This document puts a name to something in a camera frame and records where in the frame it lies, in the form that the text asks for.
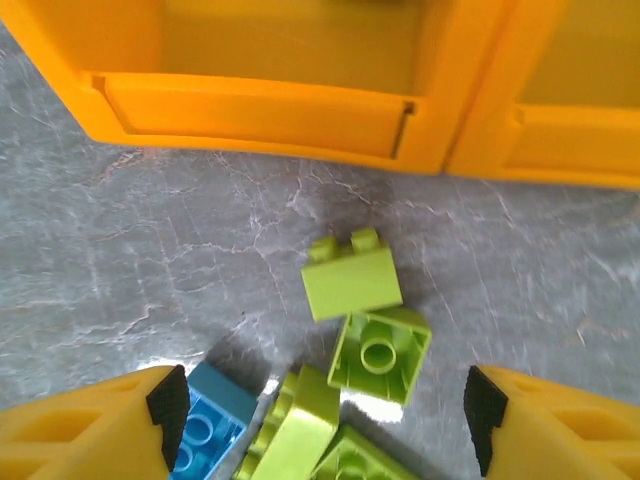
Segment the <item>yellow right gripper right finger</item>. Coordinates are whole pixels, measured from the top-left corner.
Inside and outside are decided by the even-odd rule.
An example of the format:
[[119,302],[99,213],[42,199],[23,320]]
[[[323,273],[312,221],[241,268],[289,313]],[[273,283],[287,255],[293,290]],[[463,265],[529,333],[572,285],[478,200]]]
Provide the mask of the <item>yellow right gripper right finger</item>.
[[640,480],[640,405],[473,365],[463,407],[485,480]]

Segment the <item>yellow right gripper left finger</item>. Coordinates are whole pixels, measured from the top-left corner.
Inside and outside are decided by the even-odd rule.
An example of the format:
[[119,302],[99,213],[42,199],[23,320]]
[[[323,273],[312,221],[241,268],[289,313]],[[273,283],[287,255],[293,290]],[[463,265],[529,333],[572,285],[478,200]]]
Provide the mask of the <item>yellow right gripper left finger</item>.
[[0,411],[0,480],[169,480],[189,410],[182,365]]

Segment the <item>blue lego brick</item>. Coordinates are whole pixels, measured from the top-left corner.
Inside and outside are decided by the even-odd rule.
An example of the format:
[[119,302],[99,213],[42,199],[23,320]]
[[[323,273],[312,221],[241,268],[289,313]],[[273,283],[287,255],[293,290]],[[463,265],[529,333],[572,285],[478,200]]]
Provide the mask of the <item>blue lego brick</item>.
[[187,382],[190,407],[169,480],[207,480],[244,435],[257,397],[205,361]]

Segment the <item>lime green square lego brick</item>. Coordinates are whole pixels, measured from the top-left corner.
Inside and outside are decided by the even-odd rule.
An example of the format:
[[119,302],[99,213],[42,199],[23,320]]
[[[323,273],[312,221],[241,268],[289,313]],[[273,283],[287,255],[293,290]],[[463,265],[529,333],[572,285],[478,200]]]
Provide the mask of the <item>lime green square lego brick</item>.
[[402,303],[391,248],[374,228],[354,231],[344,244],[320,238],[308,256],[301,275],[314,321]]
[[346,316],[327,384],[409,404],[432,330],[419,312],[394,306]]

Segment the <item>lime green curved lego piece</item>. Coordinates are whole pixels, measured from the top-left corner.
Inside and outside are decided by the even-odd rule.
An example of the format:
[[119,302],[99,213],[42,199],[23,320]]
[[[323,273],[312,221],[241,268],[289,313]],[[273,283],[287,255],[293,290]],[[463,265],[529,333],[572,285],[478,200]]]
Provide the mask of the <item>lime green curved lego piece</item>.
[[322,372],[289,372],[231,480],[309,480],[339,415],[340,393]]

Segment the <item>yellow plastic storage bin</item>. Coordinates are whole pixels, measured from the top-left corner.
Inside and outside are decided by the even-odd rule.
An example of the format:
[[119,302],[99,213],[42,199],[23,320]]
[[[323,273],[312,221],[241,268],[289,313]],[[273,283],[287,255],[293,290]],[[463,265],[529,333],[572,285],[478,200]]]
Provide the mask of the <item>yellow plastic storage bin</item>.
[[0,0],[94,140],[439,173],[507,0]]
[[640,0],[507,0],[446,171],[640,189]]

